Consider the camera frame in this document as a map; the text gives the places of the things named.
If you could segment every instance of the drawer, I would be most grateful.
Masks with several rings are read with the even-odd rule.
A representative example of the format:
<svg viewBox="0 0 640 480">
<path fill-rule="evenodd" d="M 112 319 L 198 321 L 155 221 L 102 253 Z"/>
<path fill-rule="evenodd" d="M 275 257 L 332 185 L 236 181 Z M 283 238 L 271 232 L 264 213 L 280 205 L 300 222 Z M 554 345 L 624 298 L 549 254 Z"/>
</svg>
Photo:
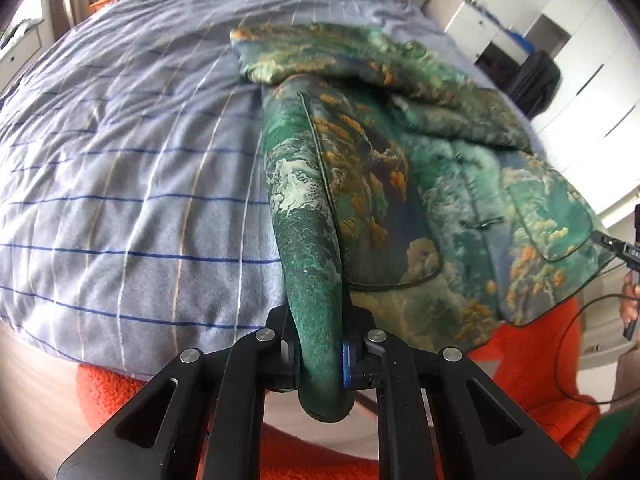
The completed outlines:
<svg viewBox="0 0 640 480">
<path fill-rule="evenodd" d="M 487 32 L 479 23 L 468 23 L 457 18 L 451 22 L 446 33 L 472 62 L 476 62 L 495 36 Z"/>
<path fill-rule="evenodd" d="M 0 94 L 37 59 L 42 47 L 38 27 L 33 27 L 0 57 Z"/>
<path fill-rule="evenodd" d="M 529 57 L 529 54 L 503 30 L 495 35 L 492 43 L 519 65 Z"/>
<path fill-rule="evenodd" d="M 481 30 L 484 30 L 484 34 L 490 38 L 494 38 L 500 30 L 500 27 L 470 5 L 462 6 L 455 20 L 462 20 L 471 26 L 477 25 Z"/>
</svg>

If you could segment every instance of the finger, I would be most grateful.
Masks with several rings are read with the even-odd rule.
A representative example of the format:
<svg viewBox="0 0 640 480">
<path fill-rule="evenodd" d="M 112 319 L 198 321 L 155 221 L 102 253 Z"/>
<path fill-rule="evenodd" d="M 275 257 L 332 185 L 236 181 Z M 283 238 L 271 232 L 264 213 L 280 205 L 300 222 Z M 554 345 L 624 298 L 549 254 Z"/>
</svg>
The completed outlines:
<svg viewBox="0 0 640 480">
<path fill-rule="evenodd" d="M 622 294 L 624 296 L 633 296 L 635 287 L 632 283 L 627 283 L 625 280 L 625 284 L 622 286 Z"/>
<path fill-rule="evenodd" d="M 635 301 L 620 302 L 620 317 L 625 325 L 638 319 L 638 310 L 636 309 Z"/>
</svg>

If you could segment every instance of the hand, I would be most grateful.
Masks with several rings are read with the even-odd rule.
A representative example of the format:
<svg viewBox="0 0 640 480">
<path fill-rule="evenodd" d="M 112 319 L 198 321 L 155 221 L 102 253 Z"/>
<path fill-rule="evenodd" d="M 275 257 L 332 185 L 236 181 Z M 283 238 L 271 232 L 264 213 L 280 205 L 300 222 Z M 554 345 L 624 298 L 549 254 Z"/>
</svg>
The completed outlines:
<svg viewBox="0 0 640 480">
<path fill-rule="evenodd" d="M 625 276 L 622 294 L 631 298 L 640 299 L 640 285 L 633 283 L 631 272 Z M 638 302 L 633 300 L 620 300 L 620 317 L 625 326 L 633 320 L 638 319 Z"/>
</svg>

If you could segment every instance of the black bag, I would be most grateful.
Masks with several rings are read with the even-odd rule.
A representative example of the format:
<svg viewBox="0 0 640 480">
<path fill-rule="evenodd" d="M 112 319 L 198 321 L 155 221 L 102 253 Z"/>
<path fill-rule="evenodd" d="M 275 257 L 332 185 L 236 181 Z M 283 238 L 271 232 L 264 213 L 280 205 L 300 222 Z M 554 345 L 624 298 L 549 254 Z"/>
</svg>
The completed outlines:
<svg viewBox="0 0 640 480">
<path fill-rule="evenodd" d="M 527 58 L 504 92 L 529 119 L 544 112 L 560 84 L 560 69 L 544 51 Z"/>
</svg>

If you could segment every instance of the jacket pocket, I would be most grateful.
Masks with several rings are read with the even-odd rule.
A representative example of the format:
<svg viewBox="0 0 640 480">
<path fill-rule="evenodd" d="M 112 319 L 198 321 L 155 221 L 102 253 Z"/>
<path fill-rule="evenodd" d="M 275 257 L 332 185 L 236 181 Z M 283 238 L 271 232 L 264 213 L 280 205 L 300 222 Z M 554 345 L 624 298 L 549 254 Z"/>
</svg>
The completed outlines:
<svg viewBox="0 0 640 480">
<path fill-rule="evenodd" d="M 588 206 L 546 162 L 526 153 L 520 155 L 524 168 L 502 168 L 504 189 L 535 249 L 545 260 L 562 260 L 593 231 Z"/>
</svg>

